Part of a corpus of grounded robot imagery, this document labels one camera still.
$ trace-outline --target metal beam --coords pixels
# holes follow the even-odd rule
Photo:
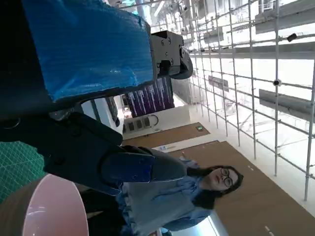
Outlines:
[[[309,180],[310,180],[310,163],[311,163],[311,150],[312,150],[312,138],[313,138],[313,121],[314,121],[314,101],[315,101],[315,60],[313,70],[313,85],[312,85],[312,97],[311,97],[311,118],[309,127],[309,141],[307,147],[307,160],[306,160],[306,175],[305,175],[305,191],[304,200],[307,201],[309,193]]]

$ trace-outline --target blue plastic wrap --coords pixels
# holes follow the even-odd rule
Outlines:
[[[53,101],[151,81],[144,20],[98,0],[23,0]]]

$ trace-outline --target blue shirt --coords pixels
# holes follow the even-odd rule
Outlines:
[[[198,165],[194,161],[185,160],[183,157],[181,157],[180,159],[186,166],[198,168]],[[201,180],[202,178],[200,177],[185,176],[180,180],[176,180],[177,182],[176,187],[167,189],[165,191],[161,191],[158,195],[156,195],[156,197],[152,199],[152,201],[154,201],[154,204],[158,206],[160,204],[163,204],[163,202],[167,201],[167,198],[170,197],[172,194],[178,192],[181,192],[182,194],[189,196],[189,198],[193,200],[201,192],[201,189],[199,187]],[[126,221],[126,225],[123,227],[121,235],[122,236],[132,235],[132,230],[130,226],[132,223],[132,219],[129,218],[128,214],[128,211],[130,211],[131,208],[126,205],[123,194],[118,195],[116,197],[116,201],[118,202],[120,210],[122,211],[123,217]],[[159,227],[164,227],[171,231],[187,229],[200,223],[208,215],[210,215],[210,213],[211,210],[196,207],[193,212],[190,212],[189,214],[183,216],[181,219],[169,222],[168,224]]]

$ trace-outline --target white wall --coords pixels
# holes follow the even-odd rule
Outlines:
[[[153,115],[156,115],[158,117],[158,123],[156,126],[154,126],[153,128],[134,131],[131,133],[125,133],[124,140],[190,124],[190,113],[188,105],[156,112],[153,113]],[[137,118],[125,119],[125,124],[127,122],[133,121],[134,119]]]

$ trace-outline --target pink plastic bowl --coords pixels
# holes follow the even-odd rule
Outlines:
[[[32,182],[0,205],[3,236],[88,236],[88,222],[74,183],[53,175]]]

